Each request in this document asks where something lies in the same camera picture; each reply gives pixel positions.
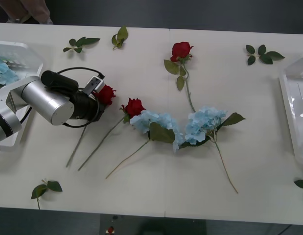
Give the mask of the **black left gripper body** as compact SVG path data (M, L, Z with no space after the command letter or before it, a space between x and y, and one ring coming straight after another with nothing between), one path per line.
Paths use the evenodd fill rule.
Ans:
M102 114L105 111L105 105L99 101L97 98L95 99L95 115L94 115L94 121L100 120Z

